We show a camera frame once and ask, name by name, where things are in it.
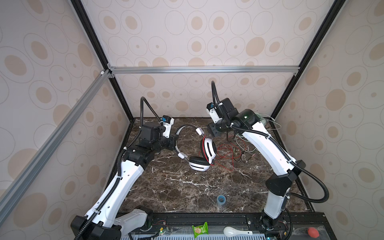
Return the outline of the white black headphones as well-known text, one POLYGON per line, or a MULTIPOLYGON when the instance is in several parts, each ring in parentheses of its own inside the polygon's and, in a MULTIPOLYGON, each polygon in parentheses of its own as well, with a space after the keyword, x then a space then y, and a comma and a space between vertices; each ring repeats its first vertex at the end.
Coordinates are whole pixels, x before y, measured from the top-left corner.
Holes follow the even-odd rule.
POLYGON ((215 164, 214 159, 217 155, 216 144, 212 139, 206 136, 202 128, 198 128, 197 126, 190 125, 190 124, 180 126, 176 131, 176 135, 179 136, 181 131, 186 127, 194 128, 197 134, 202 137, 200 141, 200 146, 199 146, 200 153, 202 156, 188 157, 186 154, 184 154, 179 150, 177 143, 175 143, 175 150, 178 153, 179 158, 188 160, 189 166, 191 167, 192 170, 205 172, 210 168, 210 166, 213 166, 215 164))

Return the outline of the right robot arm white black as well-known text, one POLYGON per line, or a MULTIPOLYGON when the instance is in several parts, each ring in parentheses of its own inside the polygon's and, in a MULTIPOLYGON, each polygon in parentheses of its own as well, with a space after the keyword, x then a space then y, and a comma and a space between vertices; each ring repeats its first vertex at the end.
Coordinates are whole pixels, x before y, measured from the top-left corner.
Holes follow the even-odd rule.
POLYGON ((324 203, 329 199, 330 194, 326 185, 305 169, 306 164, 302 160, 297 161, 279 145, 255 112, 250 109, 238 112, 228 98, 222 101, 219 99, 215 82, 211 82, 211 87, 213 101, 207 105, 207 112, 212 119, 212 123, 208 125, 210 134, 219 137, 222 133, 233 131, 235 135, 242 135, 255 146, 274 171, 266 181, 268 197, 261 217, 264 229, 275 228, 289 197, 297 197, 311 203, 324 203), (290 192, 293 182, 300 173, 306 174, 320 185, 324 191, 321 199, 310 199, 290 192))

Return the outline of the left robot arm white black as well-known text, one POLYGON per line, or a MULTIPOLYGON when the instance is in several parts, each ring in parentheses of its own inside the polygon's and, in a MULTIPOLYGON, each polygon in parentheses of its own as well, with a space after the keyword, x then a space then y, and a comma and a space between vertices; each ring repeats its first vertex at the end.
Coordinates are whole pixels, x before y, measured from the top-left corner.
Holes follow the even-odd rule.
POLYGON ((118 156, 117 173, 101 197, 85 216, 76 216, 71 229, 76 240, 119 240, 135 229, 147 232, 153 227, 153 211, 139 206, 118 217, 119 209, 136 180, 155 155, 163 150, 175 151, 178 136, 171 134, 174 120, 158 117, 144 124, 145 97, 140 100, 140 129, 133 141, 118 156))

